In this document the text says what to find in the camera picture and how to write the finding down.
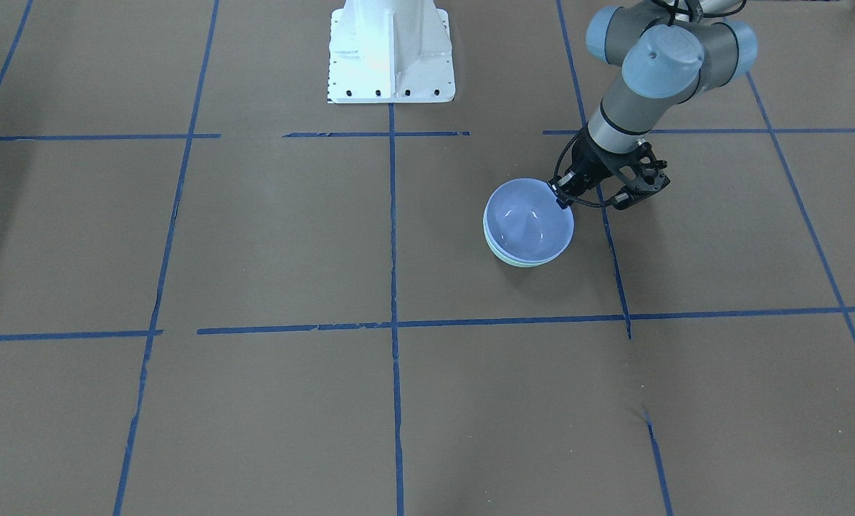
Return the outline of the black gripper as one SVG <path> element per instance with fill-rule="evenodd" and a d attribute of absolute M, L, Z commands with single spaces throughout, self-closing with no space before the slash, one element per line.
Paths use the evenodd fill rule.
<path fill-rule="evenodd" d="M 569 166 L 562 173 L 562 186 L 558 179 L 548 181 L 561 209 L 571 209 L 575 205 L 575 196 L 583 195 L 612 177 L 619 157 L 624 156 L 624 153 L 600 147 L 588 135 L 575 135 L 568 145 Z"/>

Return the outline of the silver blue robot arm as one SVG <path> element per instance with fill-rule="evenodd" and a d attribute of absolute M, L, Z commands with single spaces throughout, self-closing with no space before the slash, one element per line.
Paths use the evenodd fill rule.
<path fill-rule="evenodd" d="M 619 73 L 556 161 L 549 189 L 562 208 L 624 210 L 670 185 L 648 134 L 660 118 L 746 75 L 758 58 L 751 26 L 734 1 L 641 1 L 608 6 L 588 24 L 586 46 Z"/>

